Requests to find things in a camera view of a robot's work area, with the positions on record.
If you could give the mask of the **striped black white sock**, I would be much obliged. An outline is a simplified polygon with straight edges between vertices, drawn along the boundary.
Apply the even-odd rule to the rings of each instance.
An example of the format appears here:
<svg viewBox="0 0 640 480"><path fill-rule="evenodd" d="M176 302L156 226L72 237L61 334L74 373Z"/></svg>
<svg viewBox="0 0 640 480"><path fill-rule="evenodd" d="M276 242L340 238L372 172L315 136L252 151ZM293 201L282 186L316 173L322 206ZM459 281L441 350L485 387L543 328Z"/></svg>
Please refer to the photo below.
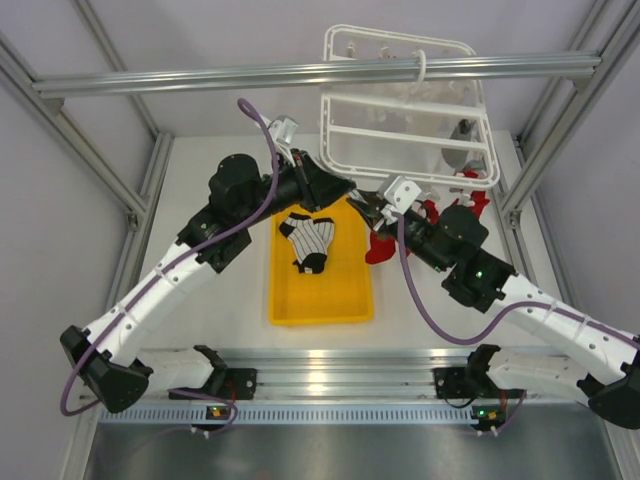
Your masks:
<svg viewBox="0 0 640 480"><path fill-rule="evenodd" d="M291 244L295 256L292 264L300 274L324 272L335 234L333 219L290 213L278 230Z"/></svg>

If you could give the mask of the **white plastic clip hanger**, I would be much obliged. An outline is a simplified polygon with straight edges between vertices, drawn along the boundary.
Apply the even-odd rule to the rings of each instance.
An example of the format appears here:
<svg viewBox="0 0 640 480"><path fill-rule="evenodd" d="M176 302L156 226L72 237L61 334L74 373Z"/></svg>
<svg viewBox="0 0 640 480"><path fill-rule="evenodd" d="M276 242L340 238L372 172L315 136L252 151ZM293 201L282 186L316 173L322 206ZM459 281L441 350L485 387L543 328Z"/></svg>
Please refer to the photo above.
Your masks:
<svg viewBox="0 0 640 480"><path fill-rule="evenodd" d="M462 119L475 121L472 139L450 140ZM479 179L457 177L442 159L442 148L460 147L470 150L464 169ZM476 190L489 190L500 179L478 80L328 86L321 95L319 157L327 169L361 178L402 175Z"/></svg>

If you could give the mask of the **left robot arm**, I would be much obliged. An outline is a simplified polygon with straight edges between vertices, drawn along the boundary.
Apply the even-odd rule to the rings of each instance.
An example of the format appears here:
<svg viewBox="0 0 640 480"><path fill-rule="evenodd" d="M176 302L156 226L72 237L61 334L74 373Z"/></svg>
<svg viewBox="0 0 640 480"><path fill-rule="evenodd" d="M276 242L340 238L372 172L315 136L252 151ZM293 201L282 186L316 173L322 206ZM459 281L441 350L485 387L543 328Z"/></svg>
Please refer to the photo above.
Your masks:
<svg viewBox="0 0 640 480"><path fill-rule="evenodd" d="M224 158L209 180L209 201L179 232L157 266L101 318L60 337L75 376L109 412L146 394L220 394L227 366L213 349L151 352L142 346L193 291L219 276L251 243L248 229L291 206L314 213L354 190L355 183L321 169L305 151L278 156L261 174L247 154Z"/></svg>

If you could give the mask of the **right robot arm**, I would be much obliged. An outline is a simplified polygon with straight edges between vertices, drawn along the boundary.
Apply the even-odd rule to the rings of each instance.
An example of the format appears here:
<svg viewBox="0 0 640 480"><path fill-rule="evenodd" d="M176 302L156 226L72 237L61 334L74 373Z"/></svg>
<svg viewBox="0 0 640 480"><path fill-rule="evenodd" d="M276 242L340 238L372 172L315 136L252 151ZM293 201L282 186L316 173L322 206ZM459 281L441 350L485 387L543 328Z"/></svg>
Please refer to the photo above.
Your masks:
<svg viewBox="0 0 640 480"><path fill-rule="evenodd" d="M478 396L521 390L571 400L621 428L639 427L639 338L614 329L545 293L515 268L483 249L487 229L473 211L455 204L431 223L416 211L397 212L370 192L348 204L365 223L396 241L410 296L440 338L471 346L466 382ZM414 255L437 272L458 304L491 316L480 333L458 338L441 328L424 306L408 265ZM486 344L504 321L553 347L560 358L517 354Z"/></svg>

